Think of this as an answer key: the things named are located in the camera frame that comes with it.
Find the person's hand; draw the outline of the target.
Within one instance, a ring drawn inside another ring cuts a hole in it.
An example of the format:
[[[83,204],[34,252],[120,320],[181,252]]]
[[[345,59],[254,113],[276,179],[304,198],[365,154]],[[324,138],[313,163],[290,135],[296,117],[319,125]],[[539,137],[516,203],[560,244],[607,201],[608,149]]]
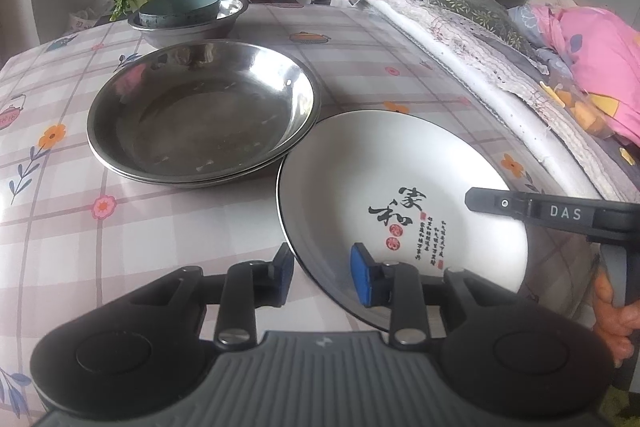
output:
[[[634,354],[630,335],[639,329],[639,301],[622,307],[613,305],[614,289],[605,269],[599,268],[592,286],[595,332],[608,346],[619,369]]]

